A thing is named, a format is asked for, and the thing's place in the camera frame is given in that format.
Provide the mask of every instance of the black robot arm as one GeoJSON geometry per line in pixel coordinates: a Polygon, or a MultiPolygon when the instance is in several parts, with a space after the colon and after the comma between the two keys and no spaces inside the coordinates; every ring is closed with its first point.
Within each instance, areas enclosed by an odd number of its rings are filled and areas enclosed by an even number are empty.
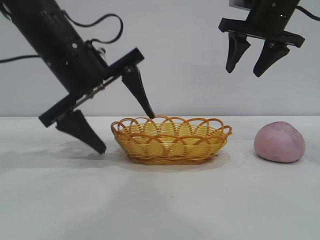
{"type": "Polygon", "coordinates": [[[154,118],[137,67],[144,56],[137,48],[108,65],[92,43],[113,41],[83,41],[69,22],[68,14],[55,0],[0,0],[0,11],[15,24],[68,91],[64,99],[39,117],[46,127],[56,123],[59,131],[78,138],[103,154],[106,150],[104,142],[76,108],[120,77],[146,114],[154,118]]]}
{"type": "Polygon", "coordinates": [[[300,0],[230,0],[230,6],[250,12],[246,20],[223,18],[220,22],[219,29],[229,34],[226,70],[231,73],[250,47],[247,37],[265,41],[253,70],[257,77],[289,53],[288,45],[300,48],[305,39],[285,31],[299,2],[300,0]]]}

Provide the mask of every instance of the black cable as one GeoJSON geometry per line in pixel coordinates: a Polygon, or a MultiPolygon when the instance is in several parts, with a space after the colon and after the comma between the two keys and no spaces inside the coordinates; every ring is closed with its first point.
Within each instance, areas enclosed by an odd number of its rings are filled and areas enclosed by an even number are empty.
{"type": "MultiPolygon", "coordinates": [[[[6,15],[8,15],[9,17],[11,17],[11,14],[6,10],[5,6],[3,4],[0,3],[0,11],[3,13],[3,15],[6,17],[6,15]]],[[[107,18],[111,18],[111,17],[116,17],[119,19],[120,21],[120,31],[118,33],[118,35],[110,40],[110,41],[101,41],[99,39],[91,39],[89,42],[90,43],[93,43],[93,42],[96,42],[96,43],[101,43],[101,44],[113,44],[115,43],[116,41],[118,41],[123,32],[124,32],[124,22],[122,21],[122,19],[114,14],[114,13],[109,13],[109,14],[106,14],[102,17],[100,17],[97,21],[95,21],[94,23],[91,23],[91,24],[81,24],[81,23],[78,23],[74,20],[72,20],[72,18],[68,15],[68,13],[66,11],[63,10],[63,13],[64,15],[66,16],[66,18],[71,21],[73,24],[75,24],[76,26],[78,27],[82,27],[82,28],[91,28],[99,23],[101,23],[103,20],[107,19],[107,18]]],[[[17,61],[17,60],[22,60],[22,59],[34,59],[34,58],[40,58],[40,56],[38,55],[23,55],[23,56],[17,56],[17,57],[12,57],[12,58],[7,58],[7,59],[0,59],[0,64],[4,64],[4,63],[10,63],[10,62],[13,62],[13,61],[17,61]]]]}
{"type": "Polygon", "coordinates": [[[312,18],[313,20],[320,21],[320,17],[313,15],[311,12],[309,12],[307,9],[305,9],[302,6],[297,6],[296,9],[303,12],[305,15],[307,15],[309,18],[312,18]]]}
{"type": "Polygon", "coordinates": [[[2,2],[0,2],[0,12],[6,19],[11,20],[11,13],[6,9],[5,5],[2,2]]]}
{"type": "Polygon", "coordinates": [[[7,59],[0,59],[0,64],[10,63],[10,62],[22,60],[22,59],[36,59],[36,58],[40,58],[40,56],[38,55],[16,56],[16,57],[7,58],[7,59]]]}
{"type": "Polygon", "coordinates": [[[119,30],[119,33],[117,34],[117,36],[116,36],[114,39],[109,40],[109,41],[101,41],[101,40],[99,40],[99,39],[94,38],[94,39],[91,39],[91,40],[89,41],[90,43],[97,42],[97,43],[101,43],[101,44],[113,44],[113,43],[115,43],[116,41],[118,41],[118,40],[121,38],[121,36],[122,36],[122,34],[123,34],[123,32],[124,32],[124,22],[123,22],[123,20],[122,20],[118,15],[116,15],[116,14],[114,14],[114,13],[108,13],[108,14],[100,17],[97,21],[95,21],[94,23],[91,23],[91,24],[81,24],[81,23],[78,23],[78,22],[74,21],[74,20],[68,15],[68,13],[67,13],[66,11],[63,11],[63,13],[64,13],[64,15],[66,16],[66,18],[67,18],[70,22],[72,22],[74,25],[76,25],[76,26],[78,26],[78,27],[82,27],[82,28],[91,28],[91,27],[94,27],[95,25],[101,23],[103,20],[105,20],[105,19],[107,19],[107,18],[115,17],[115,18],[119,19],[119,21],[120,21],[120,30],[119,30]]]}

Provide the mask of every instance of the white wall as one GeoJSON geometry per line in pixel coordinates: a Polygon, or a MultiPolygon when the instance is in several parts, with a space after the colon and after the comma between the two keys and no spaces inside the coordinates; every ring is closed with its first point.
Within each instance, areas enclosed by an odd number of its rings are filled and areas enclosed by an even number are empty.
{"type": "MultiPolygon", "coordinates": [[[[251,48],[232,74],[225,71],[228,34],[222,17],[244,20],[247,11],[227,0],[58,0],[78,22],[90,23],[109,12],[125,23],[121,40],[106,47],[114,62],[135,47],[145,55],[140,65],[144,86],[157,114],[165,115],[319,115],[320,23],[299,11],[287,31],[306,38],[261,78],[253,74],[263,41],[251,48]]],[[[320,15],[319,0],[302,6],[320,15]]],[[[91,29],[77,28],[83,38],[111,39],[116,19],[91,29]]],[[[18,30],[0,16],[0,58],[32,54],[18,30]]],[[[38,116],[67,92],[39,59],[0,65],[0,115],[38,116]]],[[[120,80],[83,105],[91,116],[144,115],[120,80]]]]}

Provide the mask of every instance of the pink round object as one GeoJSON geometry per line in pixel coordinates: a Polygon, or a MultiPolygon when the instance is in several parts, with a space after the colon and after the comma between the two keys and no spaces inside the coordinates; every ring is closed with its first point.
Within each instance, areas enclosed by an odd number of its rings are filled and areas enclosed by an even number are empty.
{"type": "Polygon", "coordinates": [[[293,163],[306,151],[306,142],[298,130],[284,121],[264,126],[254,140],[256,154],[268,161],[293,163]]]}

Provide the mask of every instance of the woven basket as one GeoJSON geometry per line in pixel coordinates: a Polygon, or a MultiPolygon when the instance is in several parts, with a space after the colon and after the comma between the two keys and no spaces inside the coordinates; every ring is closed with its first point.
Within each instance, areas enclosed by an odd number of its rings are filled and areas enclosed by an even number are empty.
{"type": "Polygon", "coordinates": [[[112,133],[128,157],[145,165],[196,165],[210,160],[227,144],[230,126],[216,118],[156,116],[113,122],[112,133]]]}

